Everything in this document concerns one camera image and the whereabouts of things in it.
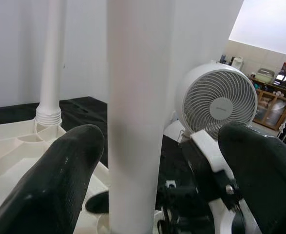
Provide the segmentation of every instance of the fan grille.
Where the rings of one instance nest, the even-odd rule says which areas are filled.
[[[217,98],[227,98],[233,108],[229,117],[215,119],[210,106]],[[249,123],[256,108],[253,87],[241,75],[229,71],[217,71],[196,80],[188,90],[183,106],[186,124],[193,131],[204,129],[217,139],[219,129],[228,122]]]

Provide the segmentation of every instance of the black rubber finger pad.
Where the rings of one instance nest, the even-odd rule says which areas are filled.
[[[263,234],[286,234],[286,145],[241,123],[219,131],[220,150]]]
[[[91,124],[57,139],[0,206],[0,234],[72,234],[103,149]]]

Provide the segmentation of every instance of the shelf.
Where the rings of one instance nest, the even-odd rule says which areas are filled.
[[[250,80],[254,81],[254,82],[257,82],[257,83],[261,83],[261,84],[264,84],[264,85],[267,85],[267,86],[271,86],[271,87],[274,87],[276,89],[280,89],[280,90],[283,90],[283,91],[286,91],[286,87],[282,87],[282,86],[279,86],[279,85],[274,85],[274,84],[269,84],[269,83],[265,83],[261,80],[257,80],[257,79],[254,79],[254,78],[250,78]]]
[[[270,93],[270,92],[268,92],[268,91],[261,90],[261,89],[256,89],[256,91],[262,92],[262,93],[264,93],[264,94],[272,95],[273,97],[277,97],[277,98],[279,98],[279,99],[281,99],[281,100],[285,100],[285,101],[286,101],[286,97],[281,97],[281,96],[278,96],[278,95],[276,95],[276,94],[273,94],[273,93]]]

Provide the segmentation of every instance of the white plastic base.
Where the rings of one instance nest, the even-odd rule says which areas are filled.
[[[59,124],[43,126],[35,120],[0,125],[0,205],[25,172],[64,133]],[[96,233],[99,215],[86,212],[84,204],[91,196],[108,190],[109,185],[108,169],[99,163],[91,177],[75,234]]]

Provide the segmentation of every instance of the white circular fan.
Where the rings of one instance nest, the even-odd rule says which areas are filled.
[[[217,139],[225,123],[251,123],[257,109],[257,95],[241,71],[211,62],[194,68],[182,80],[175,109],[189,134],[204,129]]]

